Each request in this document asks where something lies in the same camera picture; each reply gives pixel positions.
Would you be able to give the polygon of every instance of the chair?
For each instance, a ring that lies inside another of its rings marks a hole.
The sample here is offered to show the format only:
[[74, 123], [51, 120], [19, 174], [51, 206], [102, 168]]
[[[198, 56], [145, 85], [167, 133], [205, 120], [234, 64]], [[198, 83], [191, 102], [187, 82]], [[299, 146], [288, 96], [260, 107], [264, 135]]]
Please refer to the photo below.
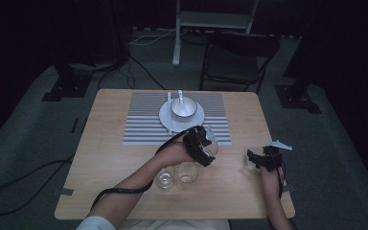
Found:
[[[205, 47], [199, 90], [207, 80], [245, 84], [243, 91], [258, 83], [256, 94], [259, 94], [266, 66], [279, 48], [280, 43], [274, 37], [212, 33]], [[264, 61], [259, 67], [260, 58]]]

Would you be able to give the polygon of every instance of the hand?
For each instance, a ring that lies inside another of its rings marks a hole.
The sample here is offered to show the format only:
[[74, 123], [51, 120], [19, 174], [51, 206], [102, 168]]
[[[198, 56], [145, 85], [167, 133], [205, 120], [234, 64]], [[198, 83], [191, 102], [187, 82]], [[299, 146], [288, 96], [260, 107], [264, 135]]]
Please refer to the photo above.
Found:
[[175, 142], [166, 146], [163, 150], [157, 153], [154, 157], [160, 160], [163, 168], [168, 166], [179, 165], [183, 162], [194, 162], [195, 160], [187, 153], [182, 144], [184, 135], [178, 137]]

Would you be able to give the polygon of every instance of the gray carpet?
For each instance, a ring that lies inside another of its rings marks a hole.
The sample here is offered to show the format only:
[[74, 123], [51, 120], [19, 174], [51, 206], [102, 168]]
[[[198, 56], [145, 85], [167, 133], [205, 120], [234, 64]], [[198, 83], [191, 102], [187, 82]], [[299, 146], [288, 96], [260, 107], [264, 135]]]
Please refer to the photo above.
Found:
[[[144, 31], [134, 36], [163, 33]], [[202, 43], [203, 39], [190, 35], [186, 39], [192, 42], [183, 42], [178, 68], [172, 67], [172, 39], [160, 39], [145, 46], [130, 45], [129, 49], [165, 88], [197, 90], [203, 46], [195, 43]], [[293, 219], [299, 229], [368, 229], [368, 173], [325, 92], [317, 86], [309, 87], [309, 94], [322, 114], [282, 108], [276, 95], [274, 84], [294, 81], [284, 78], [283, 74], [297, 46], [298, 40], [281, 40], [281, 50], [268, 66], [259, 95], [273, 140], [293, 146], [293, 151], [284, 152], [287, 184], [292, 187], [291, 197], [296, 210]], [[128, 63], [130, 67], [126, 64], [120, 72], [103, 78], [100, 88], [129, 88], [127, 83], [133, 86], [134, 78], [136, 89], [160, 89], [135, 61], [130, 59]], [[57, 103], [41, 101], [56, 82], [57, 72], [49, 68], [36, 78], [0, 130], [0, 185], [47, 162], [64, 160], [76, 151], [83, 121], [89, 115], [103, 74], [94, 76], [84, 98], [63, 98]], [[215, 83], [207, 83], [205, 88], [241, 89]], [[79, 122], [73, 130], [77, 118]], [[0, 212], [27, 201], [58, 166], [49, 166], [0, 194]], [[75, 229], [80, 220], [54, 217], [58, 190], [69, 168], [70, 165], [65, 165], [24, 209], [0, 217], [0, 230]], [[265, 219], [234, 219], [231, 222], [234, 230], [268, 229]]]

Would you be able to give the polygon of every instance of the clear drinking glass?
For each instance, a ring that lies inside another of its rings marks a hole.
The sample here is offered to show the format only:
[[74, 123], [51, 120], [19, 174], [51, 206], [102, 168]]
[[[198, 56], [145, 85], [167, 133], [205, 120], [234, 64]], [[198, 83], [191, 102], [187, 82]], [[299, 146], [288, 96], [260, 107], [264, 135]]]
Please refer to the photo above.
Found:
[[208, 145], [206, 147], [203, 147], [202, 150], [207, 153], [209, 156], [215, 156], [218, 153], [218, 143], [215, 141], [211, 141], [211, 145]]
[[158, 187], [162, 189], [168, 189], [174, 183], [174, 173], [175, 167], [168, 166], [167, 168], [162, 169], [157, 176], [155, 177], [155, 183]]
[[177, 187], [183, 191], [192, 190], [198, 178], [198, 168], [192, 162], [184, 162], [178, 165], [176, 170]]

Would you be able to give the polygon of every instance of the white shelf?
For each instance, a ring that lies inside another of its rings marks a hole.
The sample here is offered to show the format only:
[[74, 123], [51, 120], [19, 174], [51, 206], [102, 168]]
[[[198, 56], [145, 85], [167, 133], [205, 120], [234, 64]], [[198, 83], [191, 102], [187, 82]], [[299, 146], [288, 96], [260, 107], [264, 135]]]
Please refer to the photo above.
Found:
[[181, 26], [246, 29], [251, 18], [248, 14], [182, 11]]

